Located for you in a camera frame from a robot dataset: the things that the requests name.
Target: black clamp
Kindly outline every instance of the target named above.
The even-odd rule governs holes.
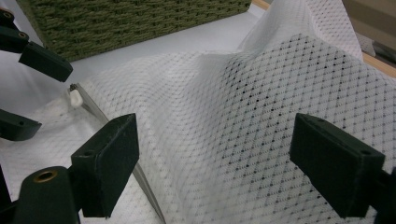
[[[29,35],[14,24],[14,15],[0,8],[0,50],[21,53],[19,62],[65,82],[73,72],[72,65],[59,55],[29,42]],[[23,141],[35,135],[41,124],[0,109],[0,137],[10,141]]]
[[[290,159],[311,180],[340,217],[396,223],[396,168],[382,170],[385,155],[324,119],[297,114]]]
[[[76,224],[80,209],[84,217],[110,217],[139,160],[135,114],[111,120],[71,160],[68,169],[27,176],[14,202],[1,175],[0,223]]]

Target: white tabletop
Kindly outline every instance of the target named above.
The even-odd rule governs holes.
[[[15,0],[4,0],[0,2],[0,7],[13,11],[16,25],[32,41],[41,44]],[[0,51],[0,108],[27,115],[57,98],[71,83],[133,58],[181,51],[236,50],[263,13],[261,8],[252,5],[243,14],[73,62],[74,72],[65,83],[18,63],[20,54]]]

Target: white mesh fabric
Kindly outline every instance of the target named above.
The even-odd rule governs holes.
[[[331,39],[345,27],[322,29],[326,41],[316,37],[315,6],[275,1],[241,52],[137,59],[82,83],[109,118],[136,113],[139,162],[167,223],[373,223],[372,209],[362,220],[338,217],[289,158],[300,112],[386,154],[386,171],[396,165],[395,81],[351,55],[354,45]],[[326,24],[321,19],[317,28]],[[75,136],[46,137],[68,142]],[[8,170],[19,169],[17,159]],[[134,213],[148,207],[138,190],[127,188],[120,200],[126,203],[107,222],[158,221],[152,209]]]
[[[359,44],[361,45],[361,50],[375,57],[375,51],[373,47],[374,40],[358,33],[356,33],[356,37],[358,38]]]
[[[361,49],[342,0],[305,0],[315,24],[315,35],[359,58]]]

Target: woven basket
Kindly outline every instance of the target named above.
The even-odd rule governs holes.
[[[86,58],[248,9],[251,0],[18,0],[44,46]]]

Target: small white object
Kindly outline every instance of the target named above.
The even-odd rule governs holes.
[[[70,104],[74,108],[78,108],[82,106],[83,100],[81,95],[79,94],[78,90],[70,91]]]

